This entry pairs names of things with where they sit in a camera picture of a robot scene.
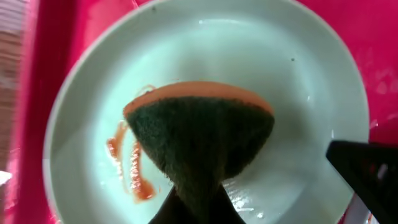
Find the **brown surface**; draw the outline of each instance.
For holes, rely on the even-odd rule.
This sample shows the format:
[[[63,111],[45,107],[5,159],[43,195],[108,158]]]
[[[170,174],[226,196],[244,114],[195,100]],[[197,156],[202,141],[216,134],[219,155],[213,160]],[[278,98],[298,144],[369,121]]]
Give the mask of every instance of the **brown surface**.
[[[0,31],[0,170],[6,170],[20,52],[21,35]],[[4,187],[0,187],[0,194],[3,198]],[[0,203],[0,223],[3,221],[3,202]]]

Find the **wooden floor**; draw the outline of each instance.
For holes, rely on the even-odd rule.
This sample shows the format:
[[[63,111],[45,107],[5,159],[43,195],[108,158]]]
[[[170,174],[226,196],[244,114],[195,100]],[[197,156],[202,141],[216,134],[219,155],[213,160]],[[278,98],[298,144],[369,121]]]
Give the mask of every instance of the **wooden floor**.
[[[14,122],[24,6],[25,2],[22,0],[0,0],[0,170],[6,170]],[[0,187],[0,193],[2,223],[4,186]]]

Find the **pink surface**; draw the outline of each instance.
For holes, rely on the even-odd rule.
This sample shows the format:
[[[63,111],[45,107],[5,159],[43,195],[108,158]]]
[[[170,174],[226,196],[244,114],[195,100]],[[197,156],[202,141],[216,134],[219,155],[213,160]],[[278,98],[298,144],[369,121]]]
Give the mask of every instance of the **pink surface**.
[[[143,1],[30,0],[17,123],[8,170],[5,224],[53,224],[44,194],[42,148],[58,89],[97,36]],[[398,144],[398,1],[301,0],[348,45],[362,73],[371,141]]]

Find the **plate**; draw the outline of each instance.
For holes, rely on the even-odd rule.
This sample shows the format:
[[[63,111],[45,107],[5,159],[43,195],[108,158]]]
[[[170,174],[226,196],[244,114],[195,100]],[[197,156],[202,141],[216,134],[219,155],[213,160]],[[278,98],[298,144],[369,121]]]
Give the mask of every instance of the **plate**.
[[[137,203],[105,143],[146,86],[192,80],[254,91],[274,108],[266,146],[224,183],[247,223],[337,222],[353,193],[326,160],[327,146],[369,134],[364,87],[344,43],[295,1],[170,0],[110,27],[60,89],[43,162],[47,198],[63,223],[145,224],[156,214],[172,183],[144,155],[157,195]],[[133,140],[124,140],[124,170]]]

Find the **white object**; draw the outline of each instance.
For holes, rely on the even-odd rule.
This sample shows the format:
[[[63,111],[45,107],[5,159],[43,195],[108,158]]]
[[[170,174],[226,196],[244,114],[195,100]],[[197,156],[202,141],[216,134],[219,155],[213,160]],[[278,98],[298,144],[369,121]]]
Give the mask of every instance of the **white object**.
[[[229,83],[263,96],[275,127],[264,150],[225,183],[246,223],[332,223],[352,190],[325,158],[332,138],[368,140],[368,106],[340,38],[295,1],[154,1],[109,28],[74,66],[47,126],[44,179],[64,224],[146,224],[171,189],[134,203],[105,149],[122,109],[145,85]],[[128,170],[132,134],[124,144]]]

